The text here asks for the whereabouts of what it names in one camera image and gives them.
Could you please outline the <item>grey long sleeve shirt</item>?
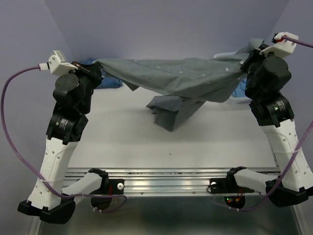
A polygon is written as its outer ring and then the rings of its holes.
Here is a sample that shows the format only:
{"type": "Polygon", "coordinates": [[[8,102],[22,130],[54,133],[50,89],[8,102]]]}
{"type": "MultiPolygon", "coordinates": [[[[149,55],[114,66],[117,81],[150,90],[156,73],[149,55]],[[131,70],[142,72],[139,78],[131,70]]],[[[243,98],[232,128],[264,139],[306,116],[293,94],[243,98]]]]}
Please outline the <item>grey long sleeve shirt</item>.
{"type": "Polygon", "coordinates": [[[227,101],[245,79],[241,63],[264,40],[253,38],[238,52],[212,59],[98,59],[107,75],[121,79],[131,90],[144,88],[157,93],[147,108],[155,124],[172,132],[205,102],[227,101]]]}

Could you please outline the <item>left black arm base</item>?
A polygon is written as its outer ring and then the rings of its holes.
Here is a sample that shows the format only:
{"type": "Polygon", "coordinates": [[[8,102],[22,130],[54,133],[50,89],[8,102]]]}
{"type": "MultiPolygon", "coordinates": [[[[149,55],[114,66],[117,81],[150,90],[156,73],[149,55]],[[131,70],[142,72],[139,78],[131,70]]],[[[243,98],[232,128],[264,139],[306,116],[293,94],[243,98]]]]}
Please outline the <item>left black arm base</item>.
{"type": "Polygon", "coordinates": [[[105,183],[105,194],[107,195],[122,195],[124,194],[125,180],[124,179],[108,179],[105,183]]]}

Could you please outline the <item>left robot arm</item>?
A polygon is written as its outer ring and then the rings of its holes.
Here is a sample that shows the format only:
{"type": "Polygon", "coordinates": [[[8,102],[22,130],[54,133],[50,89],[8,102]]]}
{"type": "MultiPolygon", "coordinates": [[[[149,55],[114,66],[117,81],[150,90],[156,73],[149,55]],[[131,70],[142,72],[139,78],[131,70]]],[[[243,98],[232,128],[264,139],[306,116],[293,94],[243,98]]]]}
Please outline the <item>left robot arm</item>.
{"type": "Polygon", "coordinates": [[[103,193],[109,187],[107,172],[92,168],[68,188],[62,188],[69,160],[87,125],[91,96],[103,80],[98,62],[83,65],[58,77],[53,91],[56,101],[46,131],[46,149],[40,176],[18,211],[51,224],[65,224],[83,195],[103,193]]]}

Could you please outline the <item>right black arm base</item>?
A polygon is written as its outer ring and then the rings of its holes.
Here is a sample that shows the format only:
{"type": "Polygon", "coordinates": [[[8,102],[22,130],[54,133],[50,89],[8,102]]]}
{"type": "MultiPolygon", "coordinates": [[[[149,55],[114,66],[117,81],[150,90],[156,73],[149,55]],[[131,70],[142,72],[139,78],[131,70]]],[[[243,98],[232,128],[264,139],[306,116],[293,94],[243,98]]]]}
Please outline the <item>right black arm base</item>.
{"type": "Polygon", "coordinates": [[[227,184],[226,178],[211,178],[207,191],[211,194],[229,193],[230,188],[227,184]]]}

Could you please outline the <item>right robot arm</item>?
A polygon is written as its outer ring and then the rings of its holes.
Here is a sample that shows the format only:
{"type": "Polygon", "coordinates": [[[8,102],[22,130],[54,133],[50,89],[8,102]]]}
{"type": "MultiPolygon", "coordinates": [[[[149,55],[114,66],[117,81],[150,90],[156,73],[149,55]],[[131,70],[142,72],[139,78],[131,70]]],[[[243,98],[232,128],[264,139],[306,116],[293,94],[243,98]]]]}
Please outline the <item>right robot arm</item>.
{"type": "Polygon", "coordinates": [[[226,175],[226,188],[251,189],[277,207],[300,204],[313,194],[313,172],[302,150],[313,127],[310,125],[298,138],[291,104],[280,92],[291,79],[288,64],[273,47],[262,43],[250,53],[241,70],[247,73],[245,95],[251,99],[249,106],[281,174],[262,174],[243,166],[232,168],[226,175]]]}

